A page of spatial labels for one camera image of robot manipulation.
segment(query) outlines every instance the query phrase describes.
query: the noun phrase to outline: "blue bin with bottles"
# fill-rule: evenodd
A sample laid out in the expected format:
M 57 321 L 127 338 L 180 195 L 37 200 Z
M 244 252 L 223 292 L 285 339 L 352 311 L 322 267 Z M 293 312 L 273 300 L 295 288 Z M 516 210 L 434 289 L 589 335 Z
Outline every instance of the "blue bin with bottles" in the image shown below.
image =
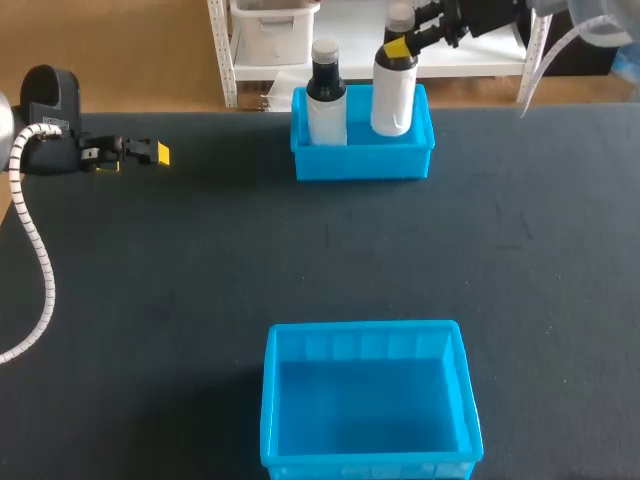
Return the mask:
M 272 480 L 467 479 L 483 455 L 458 325 L 275 325 L 260 456 Z
M 371 128 L 372 85 L 347 86 L 347 145 L 312 145 L 304 88 L 293 93 L 291 151 L 299 181 L 426 178 L 435 147 L 424 86 L 416 85 L 411 128 L 384 137 Z

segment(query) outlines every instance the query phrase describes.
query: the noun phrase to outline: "yellow tape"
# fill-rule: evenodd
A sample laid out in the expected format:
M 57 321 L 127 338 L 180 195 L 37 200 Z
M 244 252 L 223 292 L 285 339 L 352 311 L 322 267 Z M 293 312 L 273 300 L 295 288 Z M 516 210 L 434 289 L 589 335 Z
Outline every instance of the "yellow tape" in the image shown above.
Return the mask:
M 391 40 L 389 43 L 385 43 L 382 48 L 384 48 L 384 53 L 386 53 L 389 58 L 407 58 L 411 56 L 404 35 L 395 40 Z
M 169 165 L 171 163 L 169 148 L 158 142 L 158 163 L 160 165 Z

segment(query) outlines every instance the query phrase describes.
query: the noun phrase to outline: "clear plastic tube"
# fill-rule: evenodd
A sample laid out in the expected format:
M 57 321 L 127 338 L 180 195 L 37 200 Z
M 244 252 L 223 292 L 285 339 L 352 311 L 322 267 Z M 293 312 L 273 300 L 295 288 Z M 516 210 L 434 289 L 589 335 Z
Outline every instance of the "clear plastic tube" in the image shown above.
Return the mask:
M 551 65 L 551 62 L 553 62 L 558 54 L 579 35 L 603 25 L 618 26 L 618 23 L 612 15 L 600 15 L 599 17 L 591 18 L 586 22 L 582 22 L 581 24 L 575 26 L 574 28 L 569 30 L 569 32 L 567 32 L 564 37 L 556 42 L 556 44 L 551 48 L 551 50 L 549 50 L 549 53 L 547 53 L 547 55 L 542 60 L 542 63 L 540 63 L 536 71 L 533 72 L 533 75 L 531 76 L 531 82 L 529 83 L 527 92 L 525 94 L 522 114 L 520 115 L 520 118 L 524 117 L 527 113 L 529 105 L 531 104 L 531 99 L 533 98 L 533 94 L 536 91 L 538 83 L 540 83 L 542 75 L 544 75 L 544 72 L 547 70 L 547 68 L 549 68 L 549 65 Z

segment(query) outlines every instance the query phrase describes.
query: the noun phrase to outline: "white spiral cable wrap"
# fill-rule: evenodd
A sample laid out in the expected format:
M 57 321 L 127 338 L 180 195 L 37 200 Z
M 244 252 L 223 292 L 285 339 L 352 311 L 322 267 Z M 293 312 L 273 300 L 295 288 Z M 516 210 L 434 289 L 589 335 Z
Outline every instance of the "white spiral cable wrap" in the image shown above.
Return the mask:
M 38 230 L 33 224 L 33 220 L 31 220 L 27 205 L 24 203 L 24 197 L 22 196 L 22 186 L 20 183 L 20 159 L 22 158 L 22 151 L 29 139 L 36 135 L 43 137 L 61 136 L 62 131 L 59 127 L 55 125 L 49 125 L 47 123 L 35 123 L 22 130 L 16 137 L 16 140 L 13 143 L 13 148 L 11 149 L 11 157 L 9 159 L 9 183 L 11 186 L 11 197 L 13 198 L 13 204 L 16 207 L 16 211 L 18 212 L 18 216 L 20 217 L 22 226 L 27 232 L 27 235 L 29 235 L 29 239 L 31 240 L 33 248 L 38 255 L 40 267 L 42 267 L 45 288 L 44 309 L 42 311 L 42 315 L 40 315 L 40 320 L 38 321 L 33 331 L 27 336 L 27 338 L 13 347 L 11 350 L 8 350 L 0 355 L 0 364 L 6 363 L 9 360 L 13 360 L 18 355 L 26 352 L 29 347 L 33 346 L 33 344 L 36 343 L 38 338 L 40 338 L 42 333 L 46 330 L 47 325 L 49 325 L 51 315 L 53 315 L 53 307 L 56 303 L 56 282 L 53 278 L 53 268 L 51 267 L 51 261 L 49 260 L 47 249 L 45 248 L 44 243 L 42 243 L 42 239 L 38 234 Z
M 558 40 L 555 45 L 549 50 L 549 53 L 544 57 L 542 63 L 538 66 L 533 75 L 531 76 L 531 81 L 529 82 L 529 87 L 527 88 L 527 92 L 524 98 L 522 114 L 520 118 L 524 117 L 529 109 L 529 104 L 531 103 L 531 99 L 533 98 L 533 94 L 536 91 L 536 87 L 538 83 L 540 83 L 540 79 L 542 75 L 547 70 L 551 62 L 558 56 L 558 54 L 571 43 L 578 35 L 584 32 L 588 32 L 589 30 L 593 30 L 594 28 L 603 26 L 603 25 L 615 25 L 618 27 L 618 22 L 612 15 L 600 15 L 599 17 L 591 18 L 581 24 L 573 27 L 569 30 L 564 37 Z

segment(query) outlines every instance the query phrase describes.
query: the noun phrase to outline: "wooden floor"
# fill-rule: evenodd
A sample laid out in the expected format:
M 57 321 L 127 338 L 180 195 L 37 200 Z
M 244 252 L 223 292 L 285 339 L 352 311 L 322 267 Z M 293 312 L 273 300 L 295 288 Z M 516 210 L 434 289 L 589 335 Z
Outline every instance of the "wooden floor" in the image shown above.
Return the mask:
M 0 90 L 14 104 L 29 68 L 48 63 L 78 76 L 84 112 L 225 109 L 204 0 L 4 2 L 0 53 Z M 432 108 L 508 106 L 519 78 L 425 85 Z M 631 87 L 615 77 L 545 78 L 534 105 L 620 102 L 630 95 Z M 0 174 L 0 221 L 9 201 Z

